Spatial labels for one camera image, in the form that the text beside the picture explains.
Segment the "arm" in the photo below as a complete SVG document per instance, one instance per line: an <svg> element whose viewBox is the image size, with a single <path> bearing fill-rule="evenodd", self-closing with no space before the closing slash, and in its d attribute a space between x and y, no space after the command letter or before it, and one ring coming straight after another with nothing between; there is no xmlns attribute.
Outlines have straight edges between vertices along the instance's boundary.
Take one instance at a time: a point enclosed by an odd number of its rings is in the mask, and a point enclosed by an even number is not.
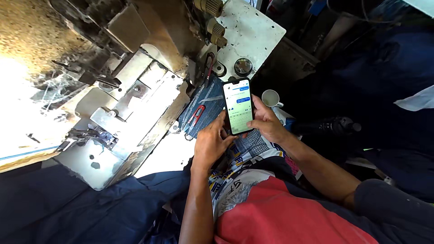
<svg viewBox="0 0 434 244"><path fill-rule="evenodd" d="M259 129L270 142L279 144L319 192L333 201L353 208L354 192L360 181L298 140L282 126L270 108L257 96L252 97L256 108L255 120L247 125Z"/></svg>
<svg viewBox="0 0 434 244"><path fill-rule="evenodd" d="M212 243L214 219L208 186L209 171L213 163L237 138L227 136L223 130L225 116L226 111L222 111L213 122L197 134L191 166L190 188L179 235L180 244Z"/></svg>

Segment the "red t-shirt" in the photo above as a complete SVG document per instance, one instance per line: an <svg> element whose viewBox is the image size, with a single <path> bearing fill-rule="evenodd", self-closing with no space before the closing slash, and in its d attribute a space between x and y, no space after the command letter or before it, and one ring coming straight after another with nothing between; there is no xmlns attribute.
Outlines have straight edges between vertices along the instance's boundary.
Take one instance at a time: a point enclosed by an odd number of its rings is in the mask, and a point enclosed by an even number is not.
<svg viewBox="0 0 434 244"><path fill-rule="evenodd" d="M377 243L319 202L291 195L273 176L252 186L244 202L217 219L214 239L219 244Z"/></svg>

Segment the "black phone case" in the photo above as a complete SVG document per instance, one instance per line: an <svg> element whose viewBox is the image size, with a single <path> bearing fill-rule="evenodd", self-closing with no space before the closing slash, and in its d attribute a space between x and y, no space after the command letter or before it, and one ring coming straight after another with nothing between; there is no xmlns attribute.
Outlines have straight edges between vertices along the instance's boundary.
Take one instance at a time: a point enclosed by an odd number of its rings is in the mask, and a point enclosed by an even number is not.
<svg viewBox="0 0 434 244"><path fill-rule="evenodd" d="M225 96L225 94L224 94L223 86L224 86L225 84L230 84L230 83L233 83L234 85L236 85L236 84L238 84L238 83L239 83L240 81L242 81L242 80L248 80L248 81L249 81L249 87L251 87L250 79L247 78L247 77L240 78L240 79L234 79L234 80L227 81L227 82L223 82L223 84L222 84L222 86L221 86L221 90L222 90L222 94L223 94L223 100L224 100L224 106L225 106L225 108L226 108L226 118L225 118L224 121L225 121L225 124L229 125L229 128L228 128L228 129L230 130L230 134L231 134L231 135L241 135L241 134L248 133L248 132L254 130L254 129L250 129L250 130L246 130L246 131L243 131L243 132L240 132L240 133L237 133L237 134L232 134L232 126L230 126L229 114L228 114L228 112L227 112L226 96ZM252 90L249 89L249 91L250 91L250 102L252 103L252 118L254 119L254 118L255 118L255 115L254 115L254 113L253 113L254 105L253 105L253 100L252 100L252 92L251 92Z"/></svg>

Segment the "chat message bubble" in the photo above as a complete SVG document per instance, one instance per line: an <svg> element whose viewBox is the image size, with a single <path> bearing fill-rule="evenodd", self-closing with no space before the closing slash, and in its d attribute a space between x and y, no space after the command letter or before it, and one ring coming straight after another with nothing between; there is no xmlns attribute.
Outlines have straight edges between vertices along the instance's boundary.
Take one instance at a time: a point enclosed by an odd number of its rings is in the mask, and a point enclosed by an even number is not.
<svg viewBox="0 0 434 244"><path fill-rule="evenodd" d="M250 97L245 97L237 100L237 103L250 101Z"/></svg>
<svg viewBox="0 0 434 244"><path fill-rule="evenodd" d="M243 86L243 87L234 88L232 90L240 89L240 91L244 91L244 90L247 90L248 88L249 88L248 86Z"/></svg>

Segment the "man's left hand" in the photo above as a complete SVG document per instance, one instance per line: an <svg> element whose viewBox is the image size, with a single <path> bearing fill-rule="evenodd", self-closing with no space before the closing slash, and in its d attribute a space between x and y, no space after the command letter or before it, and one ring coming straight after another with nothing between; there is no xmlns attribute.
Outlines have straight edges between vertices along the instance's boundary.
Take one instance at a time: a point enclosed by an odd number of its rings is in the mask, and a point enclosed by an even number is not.
<svg viewBox="0 0 434 244"><path fill-rule="evenodd" d="M238 138L238 136L228 136L223 129L225 117L226 111L223 110L213 122L197 134L193 164L191 166L192 173L208 174L213 163Z"/></svg>

